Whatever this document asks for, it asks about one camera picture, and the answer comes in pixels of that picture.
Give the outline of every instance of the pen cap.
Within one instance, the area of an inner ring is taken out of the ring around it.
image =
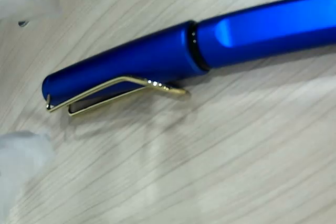
[[[185,22],[102,52],[46,77],[42,85],[45,99],[58,105],[84,91],[119,76],[135,76],[171,82],[203,74],[195,62],[189,34],[194,22]],[[138,88],[118,83],[95,95],[117,94]]]
[[[336,0],[284,0],[202,21],[197,41],[212,68],[336,43]]]

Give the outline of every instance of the wood grain surface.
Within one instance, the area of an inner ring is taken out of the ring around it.
[[[56,159],[9,224],[335,223],[336,47],[181,82],[78,118],[49,114],[44,77],[188,19],[275,0],[61,0],[60,16],[0,23],[0,129],[49,132]]]

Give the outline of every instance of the fountain pen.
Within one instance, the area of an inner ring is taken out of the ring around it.
[[[109,49],[50,74],[42,92],[49,111],[108,96],[91,109],[147,88],[185,94],[167,83],[334,43],[336,0],[282,0],[187,21]]]

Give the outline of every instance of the blue aluminum body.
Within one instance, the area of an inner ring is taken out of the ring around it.
[[[187,30],[193,22],[170,27],[112,48],[55,72],[44,80],[43,96],[58,105],[112,78],[131,75],[159,82],[180,80],[203,74],[191,57]],[[92,97],[138,88],[129,82],[104,89]]]
[[[202,21],[211,68],[336,43],[336,0],[284,0]]]
[[[188,44],[192,25],[185,22],[53,73],[43,82],[44,98],[50,94],[51,105],[58,105],[122,75],[170,82],[204,74]],[[336,0],[285,0],[261,5],[202,21],[194,32],[193,42],[210,68],[333,44]],[[95,96],[137,87],[120,83]]]

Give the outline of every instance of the metal clip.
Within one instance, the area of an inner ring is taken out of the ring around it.
[[[75,112],[72,112],[71,111],[71,108],[70,106],[73,105],[75,102],[78,102],[78,101],[81,101],[82,99],[94,94],[94,93],[97,93],[98,91],[100,90],[103,90],[105,88],[108,88],[110,86],[113,86],[113,85],[116,85],[120,82],[132,82],[132,83],[135,83],[135,84],[138,84],[138,85],[141,85],[143,87],[141,88],[138,88],[138,89],[134,89],[134,90],[131,90],[131,91],[128,91],[128,92],[125,92],[125,93],[122,93],[122,94],[118,94],[112,98],[109,98],[109,99],[106,99],[104,101],[101,101],[101,102],[98,102],[98,103],[95,103],[93,105],[90,105],[88,107],[85,107],[83,109],[80,109],[78,111],[75,111]],[[189,92],[184,90],[184,89],[179,89],[179,88],[174,88],[174,87],[170,87],[170,86],[167,86],[165,84],[162,84],[160,82],[157,82],[157,81],[152,81],[152,80],[148,80],[148,79],[145,79],[145,78],[138,78],[138,77],[132,77],[132,76],[120,76],[120,77],[116,77],[114,79],[111,79],[109,81],[106,81],[100,85],[97,85],[83,93],[80,93],[78,95],[76,95],[75,97],[72,97],[70,98],[69,100],[66,100],[62,103],[60,103],[59,105],[56,105],[56,106],[51,106],[50,102],[51,102],[51,95],[48,94],[47,96],[47,104],[46,104],[46,109],[47,111],[49,112],[53,112],[55,110],[58,110],[62,107],[65,107],[67,106],[69,109],[68,109],[68,113],[70,116],[75,116],[75,115],[79,115],[79,114],[82,114],[84,112],[88,112],[92,109],[96,109],[100,106],[103,106],[109,102],[113,102],[117,99],[120,99],[122,97],[125,97],[125,96],[128,96],[128,95],[131,95],[131,94],[134,94],[136,92],[139,92],[139,91],[142,91],[144,89],[147,89],[147,88],[150,88],[150,89],[154,89],[154,90],[158,90],[158,91],[161,91],[161,92],[166,92],[166,93],[170,93],[170,94],[174,94],[174,95],[179,95],[179,96],[182,96],[182,95],[188,95]]]

